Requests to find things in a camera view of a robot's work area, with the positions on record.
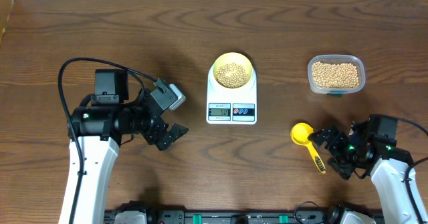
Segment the yellow plastic measuring scoop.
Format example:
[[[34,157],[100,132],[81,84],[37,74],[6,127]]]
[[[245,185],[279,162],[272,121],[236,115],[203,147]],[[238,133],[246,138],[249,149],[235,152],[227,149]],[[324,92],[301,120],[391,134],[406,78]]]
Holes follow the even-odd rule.
[[[305,146],[308,149],[308,152],[310,153],[310,156],[312,160],[314,161],[314,164],[316,165],[317,169],[322,173],[326,173],[326,167],[318,154],[318,151],[315,149],[314,145],[312,144],[312,141],[309,140],[309,135],[313,134],[314,130],[313,128],[304,122],[295,124],[291,131],[290,131],[290,138],[294,144]]]

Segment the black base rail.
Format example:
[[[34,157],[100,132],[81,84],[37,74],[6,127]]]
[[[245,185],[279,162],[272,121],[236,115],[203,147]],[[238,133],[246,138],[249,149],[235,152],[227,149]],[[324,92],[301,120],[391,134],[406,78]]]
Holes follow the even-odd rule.
[[[385,223],[379,210],[369,211],[349,203],[330,208],[311,201],[293,210],[189,210],[184,206],[151,207],[131,201],[115,210],[107,210],[103,224],[281,224],[281,223]]]

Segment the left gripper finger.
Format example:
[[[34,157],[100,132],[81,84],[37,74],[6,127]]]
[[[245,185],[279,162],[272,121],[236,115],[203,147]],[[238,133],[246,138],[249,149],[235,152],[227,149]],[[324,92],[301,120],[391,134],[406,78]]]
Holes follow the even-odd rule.
[[[170,132],[162,133],[154,142],[154,145],[160,150],[168,149],[175,141],[175,137]]]
[[[176,140],[188,133],[188,131],[189,129],[185,126],[182,126],[180,124],[173,124],[173,126],[169,130],[170,138],[172,140]]]

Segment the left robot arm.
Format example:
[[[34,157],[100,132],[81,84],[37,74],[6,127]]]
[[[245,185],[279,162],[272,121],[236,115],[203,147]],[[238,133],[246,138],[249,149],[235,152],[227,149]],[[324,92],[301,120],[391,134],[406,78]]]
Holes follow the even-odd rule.
[[[126,104],[118,95],[86,96],[68,119],[70,169],[60,223],[102,223],[122,137],[140,134],[149,145],[167,150],[189,129],[169,126],[161,116],[184,101],[178,90],[141,94]]]

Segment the pale yellow bowl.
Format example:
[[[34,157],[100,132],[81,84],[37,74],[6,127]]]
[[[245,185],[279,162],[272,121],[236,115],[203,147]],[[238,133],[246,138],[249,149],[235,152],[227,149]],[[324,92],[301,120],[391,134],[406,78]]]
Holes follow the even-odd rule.
[[[220,68],[221,66],[228,64],[228,63],[232,63],[235,62],[241,66],[243,66],[246,70],[246,72],[249,74],[249,78],[248,78],[248,82],[247,84],[250,82],[250,79],[253,76],[253,66],[250,62],[250,60],[243,54],[241,53],[237,53],[237,52],[229,52],[229,53],[225,53],[221,56],[219,56],[214,64],[213,64],[213,77],[215,79],[215,72],[217,71],[218,68]]]

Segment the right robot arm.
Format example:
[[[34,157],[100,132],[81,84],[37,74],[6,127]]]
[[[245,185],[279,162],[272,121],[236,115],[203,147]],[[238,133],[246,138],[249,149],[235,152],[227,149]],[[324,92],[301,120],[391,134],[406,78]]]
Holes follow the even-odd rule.
[[[385,223],[426,223],[427,211],[417,189],[415,167],[427,160],[413,160],[411,153],[397,147],[398,122],[411,124],[424,133],[421,125],[384,114],[371,114],[367,120],[352,123],[345,134],[335,126],[308,135],[316,146],[324,146],[331,154],[330,165],[348,180],[356,169],[369,177],[375,186]]]

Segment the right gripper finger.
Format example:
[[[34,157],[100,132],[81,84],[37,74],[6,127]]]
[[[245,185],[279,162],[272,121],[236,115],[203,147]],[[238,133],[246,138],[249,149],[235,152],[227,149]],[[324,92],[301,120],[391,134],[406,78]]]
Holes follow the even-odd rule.
[[[325,148],[336,148],[340,144],[340,133],[337,127],[331,126],[311,133],[308,136],[308,140],[317,147],[321,147],[324,144]]]
[[[344,180],[348,180],[355,170],[354,165],[346,162],[338,162],[333,157],[328,159],[328,165],[330,165]]]

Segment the clear plastic container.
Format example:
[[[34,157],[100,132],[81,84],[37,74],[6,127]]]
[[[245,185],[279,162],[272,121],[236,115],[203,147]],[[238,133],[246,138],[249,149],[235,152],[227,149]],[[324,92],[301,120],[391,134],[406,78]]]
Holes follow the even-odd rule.
[[[308,64],[308,81],[316,94],[359,92],[366,84],[364,65],[353,55],[318,55]]]

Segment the soybeans in bowl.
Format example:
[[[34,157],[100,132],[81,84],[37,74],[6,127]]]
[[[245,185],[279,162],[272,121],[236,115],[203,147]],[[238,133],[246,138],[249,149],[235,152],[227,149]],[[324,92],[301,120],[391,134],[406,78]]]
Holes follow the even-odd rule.
[[[249,74],[235,62],[225,64],[215,72],[215,79],[225,88],[240,88],[248,82]]]

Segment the white digital kitchen scale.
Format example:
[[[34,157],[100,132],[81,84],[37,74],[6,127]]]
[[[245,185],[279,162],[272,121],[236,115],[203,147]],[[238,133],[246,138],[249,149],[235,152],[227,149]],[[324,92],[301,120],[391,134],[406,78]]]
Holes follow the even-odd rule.
[[[206,121],[209,124],[252,125],[257,122],[257,75],[250,66],[248,82],[226,88],[215,78],[213,64],[208,73]]]

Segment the soybeans in container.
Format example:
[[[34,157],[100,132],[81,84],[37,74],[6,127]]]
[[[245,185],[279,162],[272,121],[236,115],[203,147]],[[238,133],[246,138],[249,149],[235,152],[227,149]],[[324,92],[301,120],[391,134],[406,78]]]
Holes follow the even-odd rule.
[[[352,63],[315,62],[312,77],[315,84],[322,88],[356,88],[360,85],[357,67]]]

